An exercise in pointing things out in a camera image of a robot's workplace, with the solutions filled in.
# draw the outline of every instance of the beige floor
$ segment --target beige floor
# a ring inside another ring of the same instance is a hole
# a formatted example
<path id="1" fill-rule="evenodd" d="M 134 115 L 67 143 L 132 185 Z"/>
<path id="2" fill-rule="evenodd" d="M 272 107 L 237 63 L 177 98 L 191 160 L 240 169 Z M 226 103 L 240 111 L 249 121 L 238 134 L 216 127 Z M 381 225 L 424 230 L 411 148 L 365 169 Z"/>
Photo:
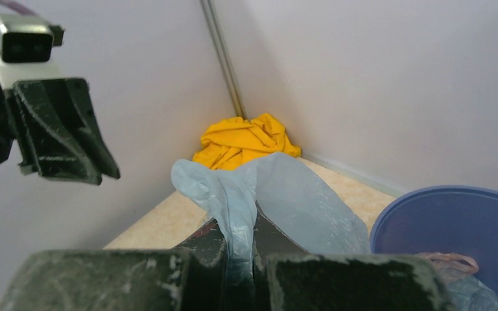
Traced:
<path id="1" fill-rule="evenodd" d="M 300 159 L 320 176 L 371 229 L 379 213 L 393 197 L 358 181 Z M 175 192 L 136 224 L 106 246 L 113 248 L 168 249 L 182 242 L 198 229 L 205 212 L 192 201 Z"/>

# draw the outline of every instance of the white wall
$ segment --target white wall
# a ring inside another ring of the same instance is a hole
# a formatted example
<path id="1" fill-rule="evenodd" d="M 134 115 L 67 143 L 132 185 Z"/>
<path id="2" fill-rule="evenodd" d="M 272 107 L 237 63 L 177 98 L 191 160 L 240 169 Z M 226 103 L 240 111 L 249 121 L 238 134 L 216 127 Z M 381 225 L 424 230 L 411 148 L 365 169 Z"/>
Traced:
<path id="1" fill-rule="evenodd" d="M 107 244 L 172 192 L 171 165 L 206 127 L 234 116 L 198 1 L 21 2 L 67 29 L 54 58 L 88 79 L 122 178 L 23 177 L 15 146 L 0 167 L 0 293 L 32 252 Z"/>
<path id="2" fill-rule="evenodd" d="M 249 117 L 391 193 L 498 189 L 498 1 L 217 0 Z"/>

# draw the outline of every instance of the metal pole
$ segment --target metal pole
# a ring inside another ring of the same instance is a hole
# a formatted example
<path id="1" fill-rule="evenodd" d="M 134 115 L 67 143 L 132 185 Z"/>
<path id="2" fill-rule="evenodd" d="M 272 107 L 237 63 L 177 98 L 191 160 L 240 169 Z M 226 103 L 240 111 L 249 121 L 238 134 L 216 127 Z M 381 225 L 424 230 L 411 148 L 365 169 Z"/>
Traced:
<path id="1" fill-rule="evenodd" d="M 205 13 L 205 19 L 209 25 L 209 31 L 211 32 L 213 43 L 215 44 L 217 56 L 219 57 L 220 66 L 222 67 L 222 72 L 224 73 L 226 85 L 230 91 L 230 97 L 235 108 L 235 112 L 238 117 L 247 119 L 245 107 L 241 101 L 241 94 L 239 92 L 239 86 L 237 84 L 233 65 L 231 64 L 230 55 L 228 55 L 228 50 L 226 49 L 226 42 L 224 41 L 224 36 L 220 29 L 215 5 L 213 4 L 213 0 L 201 0 L 201 4 Z"/>

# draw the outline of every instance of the plastic bag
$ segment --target plastic bag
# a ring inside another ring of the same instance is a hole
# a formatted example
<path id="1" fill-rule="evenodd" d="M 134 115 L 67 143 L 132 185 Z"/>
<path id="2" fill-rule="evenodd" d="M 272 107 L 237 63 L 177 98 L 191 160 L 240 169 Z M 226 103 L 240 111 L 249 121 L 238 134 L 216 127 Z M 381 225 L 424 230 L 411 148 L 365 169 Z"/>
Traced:
<path id="1" fill-rule="evenodd" d="M 228 243 L 228 282 L 252 277 L 255 200 L 268 219 L 311 253 L 370 253 L 364 222 L 312 170 L 274 153 L 234 171 L 178 160 L 175 188 L 217 219 Z"/>
<path id="2" fill-rule="evenodd" d="M 420 253 L 418 256 L 431 261 L 457 310 L 498 311 L 497 295 L 472 276 L 479 270 L 474 259 L 455 253 Z"/>

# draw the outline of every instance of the camera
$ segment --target camera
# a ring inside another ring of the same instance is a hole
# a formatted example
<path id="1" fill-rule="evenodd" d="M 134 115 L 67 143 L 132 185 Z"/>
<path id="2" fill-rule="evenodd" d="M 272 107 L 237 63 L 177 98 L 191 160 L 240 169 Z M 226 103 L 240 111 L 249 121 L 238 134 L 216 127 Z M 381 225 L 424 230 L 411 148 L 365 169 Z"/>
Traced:
<path id="1" fill-rule="evenodd" d="M 38 16 L 0 14 L 0 55 L 5 63 L 44 63 L 62 45 L 64 30 Z"/>

